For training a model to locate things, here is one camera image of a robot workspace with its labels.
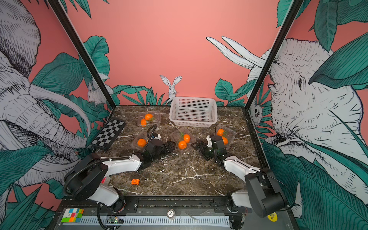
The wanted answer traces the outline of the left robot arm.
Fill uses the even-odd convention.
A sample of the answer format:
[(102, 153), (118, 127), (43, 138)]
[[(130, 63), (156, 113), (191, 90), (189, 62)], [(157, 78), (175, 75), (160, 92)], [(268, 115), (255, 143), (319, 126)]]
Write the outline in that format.
[(64, 177), (63, 194), (75, 201), (92, 200), (121, 212), (126, 201), (121, 192), (103, 179), (114, 174), (137, 172), (148, 168), (152, 162), (175, 150), (175, 142), (153, 139), (143, 151), (131, 156), (106, 158), (93, 153), (80, 161)]

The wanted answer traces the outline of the black white checkerboard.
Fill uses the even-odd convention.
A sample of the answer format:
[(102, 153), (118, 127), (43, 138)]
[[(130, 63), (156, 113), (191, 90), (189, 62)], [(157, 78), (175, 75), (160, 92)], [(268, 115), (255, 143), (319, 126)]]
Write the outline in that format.
[(91, 145), (97, 149), (109, 150), (125, 126), (125, 121), (115, 117), (110, 118), (96, 138), (91, 142)]

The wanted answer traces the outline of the small circuit board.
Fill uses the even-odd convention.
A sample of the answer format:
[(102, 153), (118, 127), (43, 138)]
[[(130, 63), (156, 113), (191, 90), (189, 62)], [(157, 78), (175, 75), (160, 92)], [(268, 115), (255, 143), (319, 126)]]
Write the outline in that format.
[(107, 219), (107, 224), (123, 224), (124, 223), (124, 219), (122, 217), (119, 216), (115, 216), (115, 217), (109, 217)]

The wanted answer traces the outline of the left orange centre container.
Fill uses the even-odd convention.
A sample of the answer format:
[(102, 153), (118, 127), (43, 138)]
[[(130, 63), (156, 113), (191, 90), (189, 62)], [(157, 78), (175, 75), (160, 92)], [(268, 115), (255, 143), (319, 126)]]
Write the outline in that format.
[(145, 140), (145, 139), (139, 139), (138, 141), (137, 141), (137, 145), (139, 146), (139, 147), (145, 147), (146, 145), (147, 145), (147, 141)]

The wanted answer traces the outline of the small orange block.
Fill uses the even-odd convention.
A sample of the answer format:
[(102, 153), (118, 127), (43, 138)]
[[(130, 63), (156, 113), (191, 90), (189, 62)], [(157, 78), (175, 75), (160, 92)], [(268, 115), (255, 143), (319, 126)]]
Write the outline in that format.
[(131, 184), (135, 185), (135, 186), (138, 186), (140, 184), (140, 179), (132, 179)]

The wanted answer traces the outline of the yellow round sticker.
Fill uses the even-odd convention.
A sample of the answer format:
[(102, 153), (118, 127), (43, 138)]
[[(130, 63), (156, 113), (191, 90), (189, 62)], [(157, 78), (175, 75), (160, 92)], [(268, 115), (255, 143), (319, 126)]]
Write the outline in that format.
[(274, 212), (274, 213), (272, 213), (272, 214), (269, 214), (268, 216), (267, 216), (267, 218), (270, 220), (270, 221), (272, 221), (272, 222), (276, 222), (276, 221), (278, 221), (278, 215)]

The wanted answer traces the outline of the orange in right container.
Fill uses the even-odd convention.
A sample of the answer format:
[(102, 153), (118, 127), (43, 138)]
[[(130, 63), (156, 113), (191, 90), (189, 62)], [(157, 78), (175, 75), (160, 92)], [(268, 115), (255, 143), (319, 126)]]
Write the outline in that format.
[(225, 134), (225, 130), (224, 129), (222, 129), (222, 128), (218, 129), (217, 136), (223, 136), (224, 134)]

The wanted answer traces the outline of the colourful cube on rail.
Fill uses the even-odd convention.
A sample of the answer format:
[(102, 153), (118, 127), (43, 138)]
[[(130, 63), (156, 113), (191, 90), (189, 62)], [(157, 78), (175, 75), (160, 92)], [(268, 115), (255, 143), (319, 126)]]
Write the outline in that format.
[(83, 213), (84, 209), (80, 208), (65, 209), (65, 212), (61, 219), (61, 223), (79, 223), (82, 219)]

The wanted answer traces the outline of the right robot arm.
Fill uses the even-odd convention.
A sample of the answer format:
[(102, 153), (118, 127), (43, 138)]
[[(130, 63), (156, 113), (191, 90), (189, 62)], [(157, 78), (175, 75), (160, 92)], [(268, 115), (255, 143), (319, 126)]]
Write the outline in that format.
[(241, 161), (228, 152), (222, 136), (208, 135), (206, 140), (191, 144), (202, 157), (245, 182), (246, 189), (231, 194), (236, 207), (251, 208), (264, 218), (274, 212), (287, 210), (288, 201), (281, 189), (281, 182), (269, 168), (258, 168)]

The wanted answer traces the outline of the white plastic basket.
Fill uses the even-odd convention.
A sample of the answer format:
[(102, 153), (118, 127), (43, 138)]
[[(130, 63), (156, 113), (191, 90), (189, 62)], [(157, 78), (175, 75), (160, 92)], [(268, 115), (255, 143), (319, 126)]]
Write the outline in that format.
[(169, 119), (177, 126), (211, 127), (218, 121), (214, 99), (200, 97), (175, 97), (171, 102)]

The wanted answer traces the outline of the upper orange with leaf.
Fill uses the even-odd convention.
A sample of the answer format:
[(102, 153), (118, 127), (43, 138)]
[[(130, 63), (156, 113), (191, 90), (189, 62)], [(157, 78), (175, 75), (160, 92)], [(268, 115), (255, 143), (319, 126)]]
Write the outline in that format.
[(190, 141), (191, 141), (191, 137), (190, 137), (190, 135), (188, 135), (188, 134), (184, 134), (184, 135), (183, 135), (183, 140), (184, 140), (186, 143), (190, 143)]

